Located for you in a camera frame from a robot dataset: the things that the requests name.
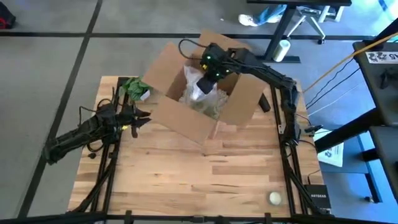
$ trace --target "box flap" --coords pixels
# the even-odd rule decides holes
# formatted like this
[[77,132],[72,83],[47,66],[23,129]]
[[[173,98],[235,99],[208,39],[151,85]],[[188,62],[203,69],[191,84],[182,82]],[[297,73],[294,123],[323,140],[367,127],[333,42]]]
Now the box flap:
[[[238,48],[238,47],[244,47],[246,49],[251,50],[248,44],[244,44],[237,40],[228,38],[224,35],[214,33],[208,29],[202,30],[199,38],[199,43],[205,46],[209,45],[210,43],[217,43],[224,50],[227,50],[228,48]],[[200,58],[201,55],[203,54],[203,51],[205,51],[203,47],[198,47],[193,52],[193,56]]]
[[218,119],[234,125],[248,122],[266,85],[266,82],[254,75],[241,74]]
[[181,56],[175,44],[168,43],[155,62],[149,67],[142,81],[166,94],[186,60]]
[[151,118],[199,144],[204,144],[217,122],[166,96],[159,100]]

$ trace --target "white sneaker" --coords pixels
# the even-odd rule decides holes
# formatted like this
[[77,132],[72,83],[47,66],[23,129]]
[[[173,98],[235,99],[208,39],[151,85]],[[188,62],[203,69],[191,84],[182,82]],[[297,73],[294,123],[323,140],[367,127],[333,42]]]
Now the white sneaker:
[[269,18],[267,22],[276,23],[276,22],[279,22],[281,18],[282,18],[282,15],[274,16],[272,18]]
[[245,15],[245,14],[240,14],[238,16],[239,22],[244,25],[244,26],[253,26],[256,27],[258,26],[255,22],[252,16]]

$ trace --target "wood grain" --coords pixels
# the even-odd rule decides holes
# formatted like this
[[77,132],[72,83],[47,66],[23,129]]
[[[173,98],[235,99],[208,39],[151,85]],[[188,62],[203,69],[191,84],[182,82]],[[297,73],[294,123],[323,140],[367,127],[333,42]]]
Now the wood grain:
[[[117,80],[101,79],[97,102],[111,97]],[[271,101],[269,87],[264,94]],[[153,94],[138,107],[153,110],[158,98]],[[302,97],[298,113],[307,116]],[[298,121],[303,125],[308,122]],[[258,107],[247,126],[220,123],[215,137],[203,146],[153,121],[139,130],[137,139],[131,137],[129,129],[124,131],[109,213],[132,210],[135,215],[263,217],[264,212],[271,212],[273,217],[289,217],[275,124],[274,109],[264,114]],[[307,175],[319,169],[317,154],[304,142],[297,152],[306,183]],[[90,159],[88,154],[83,150],[69,209],[75,208],[95,184],[101,155]],[[311,175],[311,181],[322,184],[321,172]],[[268,202],[273,191],[282,195],[279,206]],[[299,212],[296,190],[294,194]]]

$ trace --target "white bottle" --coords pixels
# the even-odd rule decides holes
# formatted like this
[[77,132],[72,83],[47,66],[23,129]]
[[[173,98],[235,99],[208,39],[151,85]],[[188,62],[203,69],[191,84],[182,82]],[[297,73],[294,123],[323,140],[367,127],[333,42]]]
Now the white bottle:
[[276,62],[281,62],[289,49],[290,42],[288,40],[281,40],[275,49],[272,59],[274,59]]

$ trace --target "floor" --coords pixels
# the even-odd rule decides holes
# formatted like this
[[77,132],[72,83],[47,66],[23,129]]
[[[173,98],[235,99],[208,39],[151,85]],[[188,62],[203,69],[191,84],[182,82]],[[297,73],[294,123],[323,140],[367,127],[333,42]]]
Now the floor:
[[[90,38],[85,50],[84,44],[82,48],[83,34],[87,31],[97,0],[3,0],[3,3],[17,16],[18,25],[10,31],[82,34],[77,37],[0,37],[3,73],[0,82],[0,141],[3,143],[0,152],[0,218],[12,218],[18,213],[74,65],[79,70],[59,134],[76,127],[80,105],[93,107],[101,76],[142,75],[167,42],[178,42],[179,39]],[[398,16],[398,1],[385,0],[385,3],[388,8],[384,11],[378,0],[353,0],[353,5],[345,9],[340,23],[326,22],[321,27],[327,35],[377,35]],[[223,34],[272,34],[275,24],[243,27],[236,20],[240,13],[253,14],[261,8],[242,0],[103,0],[92,32],[197,34],[207,28]],[[303,23],[294,34],[316,33]],[[259,39],[241,41],[251,44],[259,54],[269,43],[269,40]],[[324,45],[317,45],[314,40],[292,40],[289,54],[301,56],[302,63],[271,66],[300,80],[302,87],[306,88],[352,53],[352,43],[350,40],[327,40]],[[77,66],[80,62],[76,57],[80,50],[84,57],[81,65]],[[351,62],[331,84],[339,82],[357,67],[355,62]],[[310,101],[326,81],[306,92],[306,100]],[[342,99],[316,112],[355,86]],[[308,112],[316,112],[310,117],[315,124],[345,124],[373,107],[363,77],[357,72]],[[366,147],[371,148],[369,136],[363,138],[369,142]],[[80,151],[76,150],[58,164],[46,168],[29,215],[65,211],[79,158]],[[324,173],[333,213],[337,217],[397,223],[394,210],[398,206],[380,163],[371,165],[379,179],[384,203],[370,204],[361,200],[369,195],[363,176]]]

